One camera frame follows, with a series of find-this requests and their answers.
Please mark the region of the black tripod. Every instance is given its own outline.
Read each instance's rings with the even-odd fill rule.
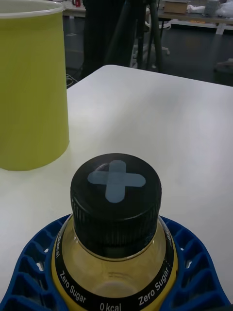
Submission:
[[[162,62],[162,46],[160,40],[159,32],[159,20],[157,15],[156,0],[125,0],[123,8],[121,10],[120,18],[118,20],[116,30],[114,32],[113,38],[110,42],[104,63],[105,65],[111,63],[111,59],[115,53],[119,38],[124,32],[127,18],[131,10],[135,10],[137,18],[137,32],[136,36],[138,38],[138,53],[137,53],[137,67],[142,69],[143,64],[143,43],[144,43],[144,28],[146,21],[146,8],[150,8],[151,16],[151,35],[154,39],[155,53],[156,53],[156,63],[158,71],[162,72],[163,62]]]

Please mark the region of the blue bottle holder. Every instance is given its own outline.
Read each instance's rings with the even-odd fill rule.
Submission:
[[[50,271],[56,236],[68,216],[40,230],[24,247],[0,311],[68,311]],[[202,242],[180,224],[162,217],[178,255],[177,279],[161,311],[201,311],[230,305]]]

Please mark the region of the black label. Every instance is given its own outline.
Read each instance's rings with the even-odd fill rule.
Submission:
[[[166,286],[173,267],[174,251],[171,235],[167,226],[160,218],[166,238],[166,253],[163,264],[154,280],[140,292],[124,298],[106,298],[93,294],[77,284],[66,269],[62,256],[62,238],[66,225],[59,232],[56,250],[55,266],[58,278],[65,292],[79,306],[88,311],[139,311],[151,304]]]

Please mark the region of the yellow bucket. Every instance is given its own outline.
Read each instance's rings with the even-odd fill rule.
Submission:
[[[68,146],[62,11],[0,0],[0,168],[35,169]]]

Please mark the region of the bottle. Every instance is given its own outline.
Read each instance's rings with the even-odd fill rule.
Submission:
[[[73,214],[58,234],[51,263],[69,310],[159,310],[178,261],[158,216],[156,171],[131,155],[101,155],[76,171],[70,196]]]

